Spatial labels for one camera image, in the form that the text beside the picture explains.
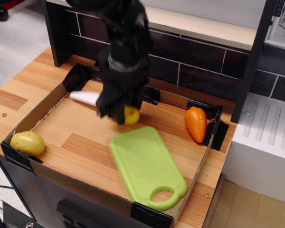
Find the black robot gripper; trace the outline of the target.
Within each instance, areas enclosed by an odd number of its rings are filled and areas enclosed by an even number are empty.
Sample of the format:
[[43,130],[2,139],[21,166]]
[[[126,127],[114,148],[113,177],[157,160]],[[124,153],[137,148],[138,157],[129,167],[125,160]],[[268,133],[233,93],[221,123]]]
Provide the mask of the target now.
[[103,90],[96,102],[97,114],[108,116],[118,124],[125,124],[125,105],[140,109],[143,90],[148,82],[149,56],[144,56],[134,68],[116,69],[111,48],[104,48],[98,55],[99,75]]

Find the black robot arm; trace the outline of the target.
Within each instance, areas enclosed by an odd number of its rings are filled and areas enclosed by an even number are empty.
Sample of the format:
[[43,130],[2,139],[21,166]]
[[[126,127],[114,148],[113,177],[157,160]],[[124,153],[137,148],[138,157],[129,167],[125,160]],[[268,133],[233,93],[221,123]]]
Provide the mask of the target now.
[[106,24],[110,46],[98,54],[103,90],[96,101],[101,117],[125,123],[125,107],[141,108],[153,47],[144,6],[138,0],[69,0],[76,9],[97,14]]

